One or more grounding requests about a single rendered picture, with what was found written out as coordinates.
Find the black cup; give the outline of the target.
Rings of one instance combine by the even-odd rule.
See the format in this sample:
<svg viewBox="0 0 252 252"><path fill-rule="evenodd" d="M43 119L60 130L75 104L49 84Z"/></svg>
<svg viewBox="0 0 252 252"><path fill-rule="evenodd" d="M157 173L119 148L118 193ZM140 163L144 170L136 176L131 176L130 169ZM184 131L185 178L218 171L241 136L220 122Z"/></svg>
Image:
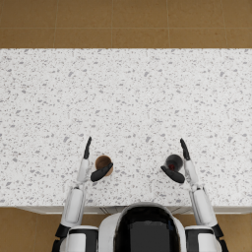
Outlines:
<svg viewBox="0 0 252 252"><path fill-rule="evenodd" d="M183 160L178 155L170 155L166 159L165 165L168 167L170 164L173 164L175 166L174 170L172 170L172 171L178 172L182 168L182 166L183 166Z"/></svg>

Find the brown cup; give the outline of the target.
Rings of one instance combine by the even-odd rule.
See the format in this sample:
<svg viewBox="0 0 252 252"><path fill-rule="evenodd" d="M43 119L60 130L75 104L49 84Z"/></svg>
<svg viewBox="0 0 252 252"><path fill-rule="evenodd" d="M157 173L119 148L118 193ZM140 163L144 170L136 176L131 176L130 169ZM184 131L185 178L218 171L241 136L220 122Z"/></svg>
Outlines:
<svg viewBox="0 0 252 252"><path fill-rule="evenodd" d="M102 178L104 176L109 176L113 171L113 163L110 157L100 156L95 161L95 176L97 178Z"/></svg>

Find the robot body dark round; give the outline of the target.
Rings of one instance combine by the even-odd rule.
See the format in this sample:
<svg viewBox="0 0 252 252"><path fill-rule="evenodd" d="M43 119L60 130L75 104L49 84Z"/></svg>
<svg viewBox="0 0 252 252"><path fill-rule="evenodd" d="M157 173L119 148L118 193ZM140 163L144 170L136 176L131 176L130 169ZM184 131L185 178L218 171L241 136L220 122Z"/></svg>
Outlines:
<svg viewBox="0 0 252 252"><path fill-rule="evenodd" d="M185 230L168 208L136 203L101 222L98 252L187 252Z"/></svg>

